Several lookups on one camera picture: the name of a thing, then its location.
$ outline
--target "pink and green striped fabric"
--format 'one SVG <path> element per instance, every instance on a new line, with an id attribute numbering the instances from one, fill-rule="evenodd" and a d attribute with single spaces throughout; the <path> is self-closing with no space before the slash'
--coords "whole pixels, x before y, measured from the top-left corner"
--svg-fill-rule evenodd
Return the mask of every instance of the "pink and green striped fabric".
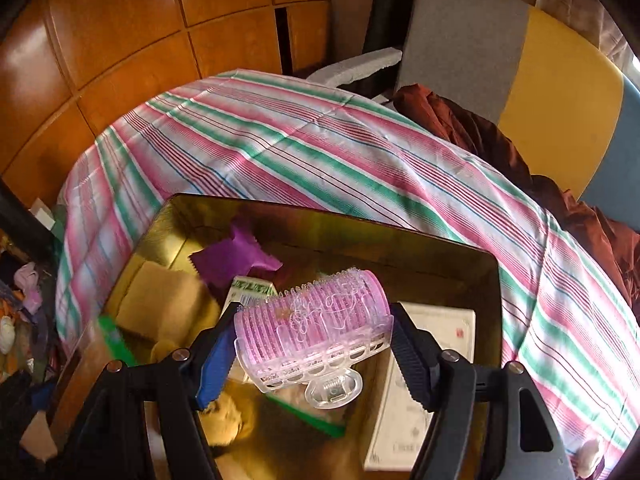
<path id="1" fill-rule="evenodd" d="M 601 438 L 606 475 L 638 428 L 636 320 L 547 211 L 482 160 L 392 110 L 245 70 L 140 105 L 74 166 L 60 195 L 68 221 L 56 295 L 67 351 L 177 192 L 336 211 L 493 253 L 503 361 L 527 367 L 567 453 Z"/>

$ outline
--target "yellow sponge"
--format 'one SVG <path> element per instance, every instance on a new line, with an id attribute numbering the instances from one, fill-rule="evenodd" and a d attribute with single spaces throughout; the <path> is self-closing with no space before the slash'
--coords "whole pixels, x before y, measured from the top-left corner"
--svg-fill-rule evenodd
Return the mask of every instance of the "yellow sponge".
<path id="1" fill-rule="evenodd" d="M 151 341 L 183 344 L 199 313 L 220 308 L 197 276 L 144 262 L 120 303 L 116 325 Z"/>

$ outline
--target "brown cloth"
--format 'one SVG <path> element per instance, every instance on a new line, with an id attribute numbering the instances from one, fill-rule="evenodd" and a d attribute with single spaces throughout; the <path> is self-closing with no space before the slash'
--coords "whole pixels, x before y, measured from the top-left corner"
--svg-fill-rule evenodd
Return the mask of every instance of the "brown cloth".
<path id="1" fill-rule="evenodd" d="M 404 86 L 393 97 L 396 110 L 436 137 L 491 164 L 556 217 L 616 285 L 640 322 L 640 235 L 606 218 L 597 207 L 578 202 L 542 175 L 532 175 L 514 144 L 498 127 L 439 97 L 425 86 Z"/>

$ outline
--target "gold tray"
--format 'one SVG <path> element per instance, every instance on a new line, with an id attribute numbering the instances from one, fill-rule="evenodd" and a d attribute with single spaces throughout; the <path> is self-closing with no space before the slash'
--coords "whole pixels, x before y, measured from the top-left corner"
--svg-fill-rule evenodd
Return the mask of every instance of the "gold tray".
<path id="1" fill-rule="evenodd" d="M 250 221 L 264 250 L 283 262 L 285 273 L 279 290 L 312 281 L 320 272 L 331 274 L 348 267 L 372 270 L 391 302 L 475 310 L 476 332 L 481 336 L 476 336 L 474 360 L 500 365 L 500 283 L 497 261 L 491 254 L 377 222 L 274 203 L 187 194 L 172 197 L 122 271 L 106 305 L 107 313 L 117 313 L 130 280 L 145 260 L 195 273 L 188 256 L 228 236 L 229 223 L 238 215 Z M 144 362 L 150 346 L 128 336 L 126 341 Z M 407 478 L 408 472 L 362 471 L 362 450 L 370 438 L 368 426 L 377 413 L 371 395 L 378 378 L 376 358 L 362 362 L 358 369 L 365 386 L 349 405 L 346 434 L 341 438 L 325 436 L 266 399 L 254 386 L 228 381 L 225 391 L 241 410 L 249 410 L 255 421 L 248 435 L 237 439 L 216 459 L 224 469 L 223 476 L 226 473 L 225 480 Z M 61 381 L 69 382 L 60 394 L 52 424 L 59 442 L 64 440 L 82 399 L 107 359 L 102 354 L 93 355 L 93 366 L 84 368 L 84 380 L 76 377 L 77 370 L 71 381 Z M 65 397 L 71 400 L 65 403 Z M 485 419 L 484 410 L 476 409 L 461 478 L 474 476 Z"/>

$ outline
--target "pink hair roller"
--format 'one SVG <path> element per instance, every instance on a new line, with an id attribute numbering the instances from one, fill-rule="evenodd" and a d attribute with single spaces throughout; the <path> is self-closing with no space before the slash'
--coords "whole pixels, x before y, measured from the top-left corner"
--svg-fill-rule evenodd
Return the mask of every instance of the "pink hair roller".
<path id="1" fill-rule="evenodd" d="M 348 269 L 244 306 L 234 317 L 236 354 L 267 393 L 308 383 L 316 408 L 338 408 L 362 390 L 351 365 L 391 342 L 393 317 L 369 270 Z"/>

